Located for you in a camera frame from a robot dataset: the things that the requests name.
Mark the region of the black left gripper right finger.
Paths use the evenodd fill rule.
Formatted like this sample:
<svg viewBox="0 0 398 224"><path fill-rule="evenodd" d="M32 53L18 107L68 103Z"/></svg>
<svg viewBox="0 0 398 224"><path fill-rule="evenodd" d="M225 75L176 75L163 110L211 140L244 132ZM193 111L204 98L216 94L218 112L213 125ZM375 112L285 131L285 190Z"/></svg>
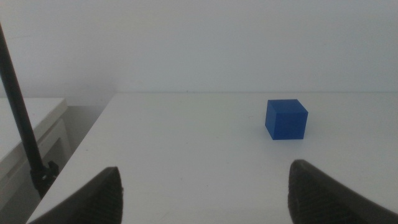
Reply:
<svg viewBox="0 0 398 224"><path fill-rule="evenodd" d="M309 162L293 161L288 208L294 223L397 224L397 214L357 194Z"/></svg>

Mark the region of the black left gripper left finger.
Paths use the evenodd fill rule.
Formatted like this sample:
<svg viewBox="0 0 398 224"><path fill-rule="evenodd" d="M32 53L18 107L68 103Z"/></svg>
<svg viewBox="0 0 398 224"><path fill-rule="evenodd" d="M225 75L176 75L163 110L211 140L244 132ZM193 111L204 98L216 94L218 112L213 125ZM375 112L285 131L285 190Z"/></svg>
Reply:
<svg viewBox="0 0 398 224"><path fill-rule="evenodd" d="M33 224L121 224L123 187L117 167L107 167Z"/></svg>

